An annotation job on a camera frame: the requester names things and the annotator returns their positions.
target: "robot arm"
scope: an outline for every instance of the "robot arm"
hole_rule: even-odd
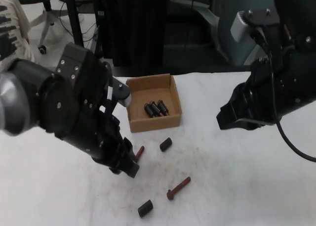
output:
[[[316,0],[275,0],[275,4],[277,11],[242,14],[249,35],[266,57],[252,64],[249,79],[234,89],[217,121],[222,130],[276,124],[295,153],[316,162],[291,143],[279,122],[316,100]]]
[[[56,72],[13,61],[0,74],[0,130],[16,136],[39,126],[113,173],[123,171],[134,178],[139,166],[132,144],[122,138],[119,120],[112,115],[117,102],[130,103],[130,91],[110,70],[74,44],[66,46]]]

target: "screw head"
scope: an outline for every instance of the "screw head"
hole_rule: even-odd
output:
[[[173,200],[174,195],[172,194],[172,190],[168,190],[167,197],[168,200]]]
[[[101,148],[103,145],[103,141],[101,141],[101,143],[99,144],[99,148]]]

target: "chair leg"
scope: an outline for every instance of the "chair leg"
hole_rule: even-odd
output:
[[[44,23],[44,29],[43,29],[43,31],[41,33],[41,37],[40,37],[40,40],[39,40],[39,43],[38,43],[38,48],[40,48],[43,45],[43,43],[44,43],[45,37],[46,37],[46,35],[48,33],[49,24],[50,24],[49,23],[49,19],[47,19],[45,21],[45,23]]]
[[[44,8],[46,12],[50,12],[51,11],[51,4],[50,2],[43,2],[44,4]]]
[[[30,25],[31,27],[35,27],[44,21],[46,21],[46,13],[43,13],[38,18],[35,18],[33,21],[30,22]]]
[[[64,16],[68,16],[68,11],[67,10],[51,10],[50,11],[52,14],[54,14],[54,16],[56,17],[64,17]]]
[[[59,21],[59,17],[56,17],[54,14],[49,12],[49,13],[47,13],[47,20],[50,24],[52,24],[52,23]]]

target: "person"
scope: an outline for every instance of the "person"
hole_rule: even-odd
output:
[[[30,28],[19,0],[0,0],[0,72],[16,58],[36,61],[29,45]]]

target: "metal bolt screw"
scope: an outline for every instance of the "metal bolt screw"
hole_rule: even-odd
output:
[[[169,200],[173,200],[173,197],[178,193],[182,188],[184,188],[191,181],[191,177],[186,178],[183,182],[176,186],[173,190],[168,190],[167,197]]]
[[[100,145],[99,145],[99,148],[101,148],[101,147],[102,147],[102,145],[103,145],[103,141],[101,141],[101,143],[100,143]]]
[[[139,149],[139,151],[136,154],[136,162],[138,162],[138,160],[139,160],[140,156],[142,156],[144,150],[145,150],[145,147],[141,146],[141,148]]]

